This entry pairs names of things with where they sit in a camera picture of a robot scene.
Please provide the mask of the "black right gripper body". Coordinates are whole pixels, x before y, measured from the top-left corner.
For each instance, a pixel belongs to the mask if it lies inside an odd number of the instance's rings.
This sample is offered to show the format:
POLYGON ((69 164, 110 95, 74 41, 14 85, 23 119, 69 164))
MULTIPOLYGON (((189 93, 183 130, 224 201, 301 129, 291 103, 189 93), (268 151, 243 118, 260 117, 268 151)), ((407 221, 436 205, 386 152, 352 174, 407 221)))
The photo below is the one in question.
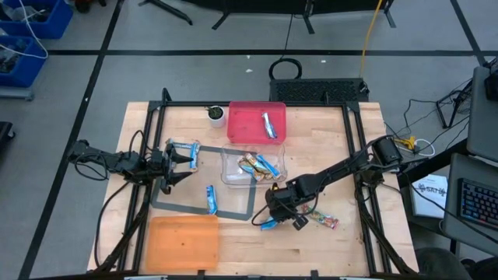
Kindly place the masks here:
POLYGON ((293 219, 293 225, 306 225, 308 212, 298 207, 316 198, 316 177, 296 177, 283 188, 272 187, 265 193, 269 215, 277 222, 293 219))

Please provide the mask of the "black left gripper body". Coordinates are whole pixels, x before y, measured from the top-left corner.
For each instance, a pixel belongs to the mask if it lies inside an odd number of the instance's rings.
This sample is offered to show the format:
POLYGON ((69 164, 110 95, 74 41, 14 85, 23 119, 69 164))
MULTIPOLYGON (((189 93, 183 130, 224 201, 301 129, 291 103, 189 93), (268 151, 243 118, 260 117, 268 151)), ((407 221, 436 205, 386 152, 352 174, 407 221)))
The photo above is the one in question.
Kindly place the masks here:
POLYGON ((158 148, 151 151, 150 168, 152 173, 150 175, 152 180, 158 180, 160 190, 170 190, 172 183, 169 182, 170 168, 172 160, 170 158, 174 144, 167 142, 166 149, 161 152, 158 148))

